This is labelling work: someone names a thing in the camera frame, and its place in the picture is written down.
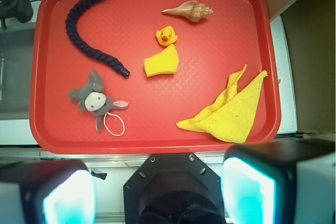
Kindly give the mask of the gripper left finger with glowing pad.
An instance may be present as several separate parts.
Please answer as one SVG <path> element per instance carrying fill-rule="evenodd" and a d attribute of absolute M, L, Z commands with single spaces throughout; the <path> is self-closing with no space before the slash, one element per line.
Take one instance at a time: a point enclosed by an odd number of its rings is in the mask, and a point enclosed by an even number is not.
<path fill-rule="evenodd" d="M 1 223 L 95 223 L 96 190 L 83 161 L 1 165 Z"/>

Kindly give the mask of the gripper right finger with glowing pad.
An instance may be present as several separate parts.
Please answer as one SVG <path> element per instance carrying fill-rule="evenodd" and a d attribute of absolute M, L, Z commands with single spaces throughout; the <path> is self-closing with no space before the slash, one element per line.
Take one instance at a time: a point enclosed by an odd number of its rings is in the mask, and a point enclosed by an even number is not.
<path fill-rule="evenodd" d="M 335 143 L 233 145 L 220 184 L 233 223 L 335 223 Z"/>

